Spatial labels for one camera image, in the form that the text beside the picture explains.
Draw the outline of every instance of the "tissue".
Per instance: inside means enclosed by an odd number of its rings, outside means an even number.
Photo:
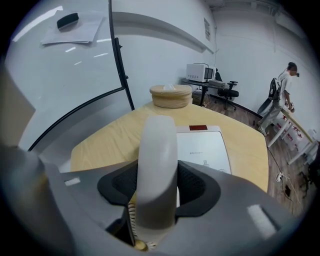
[[[170,90],[175,90],[176,88],[174,88],[174,86],[173,86],[173,84],[172,83],[169,83],[169,84],[167,84],[167,85],[165,85],[164,87],[163,87],[163,90],[164,91],[170,91]]]

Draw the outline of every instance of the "tissue box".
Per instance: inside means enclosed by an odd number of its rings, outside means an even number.
[[[174,85],[174,89],[164,89],[164,85],[150,88],[153,104],[168,109],[183,108],[192,102],[192,88],[188,85]]]

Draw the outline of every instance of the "microwave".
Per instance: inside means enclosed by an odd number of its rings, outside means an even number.
[[[186,78],[201,83],[214,80],[216,76],[216,68],[207,64],[187,64]]]

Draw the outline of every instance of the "whiteboard eraser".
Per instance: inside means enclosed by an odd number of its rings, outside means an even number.
[[[61,30],[71,24],[74,24],[76,22],[78,22],[79,20],[79,16],[78,16],[78,13],[71,13],[67,16],[64,16],[62,17],[61,19],[59,19],[57,22],[56,22],[56,25],[58,27],[58,30]]]

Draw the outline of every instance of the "white device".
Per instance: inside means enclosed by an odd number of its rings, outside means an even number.
[[[201,83],[213,80],[216,75],[216,68],[207,64],[187,64],[186,78]]]
[[[219,126],[176,127],[178,160],[231,174],[226,145]]]

